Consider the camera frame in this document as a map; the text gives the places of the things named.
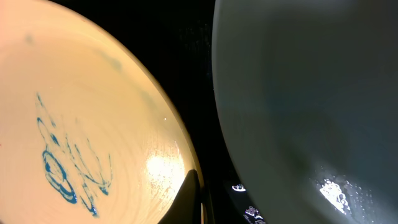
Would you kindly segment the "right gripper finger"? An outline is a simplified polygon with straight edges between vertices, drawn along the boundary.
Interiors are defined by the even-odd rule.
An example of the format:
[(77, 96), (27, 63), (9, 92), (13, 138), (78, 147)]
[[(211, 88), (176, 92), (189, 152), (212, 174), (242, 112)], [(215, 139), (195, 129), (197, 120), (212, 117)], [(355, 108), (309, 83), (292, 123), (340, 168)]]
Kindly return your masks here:
[(190, 170), (173, 203), (159, 224), (201, 223), (200, 183), (196, 170)]

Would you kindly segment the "yellow plate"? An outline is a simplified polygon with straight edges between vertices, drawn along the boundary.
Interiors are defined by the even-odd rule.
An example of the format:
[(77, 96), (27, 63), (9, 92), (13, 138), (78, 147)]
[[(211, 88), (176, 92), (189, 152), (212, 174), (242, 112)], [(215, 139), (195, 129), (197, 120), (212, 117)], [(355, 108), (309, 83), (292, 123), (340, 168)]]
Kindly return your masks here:
[(50, 1), (1, 2), (1, 222), (159, 223), (200, 166), (123, 45)]

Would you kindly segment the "pale green plate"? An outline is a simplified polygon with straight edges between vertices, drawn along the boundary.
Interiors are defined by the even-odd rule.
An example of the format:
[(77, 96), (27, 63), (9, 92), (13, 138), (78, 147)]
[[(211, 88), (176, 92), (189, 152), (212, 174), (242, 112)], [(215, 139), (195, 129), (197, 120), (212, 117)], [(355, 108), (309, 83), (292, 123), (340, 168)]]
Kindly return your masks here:
[(397, 1), (215, 4), (223, 137), (271, 223), (397, 222)]

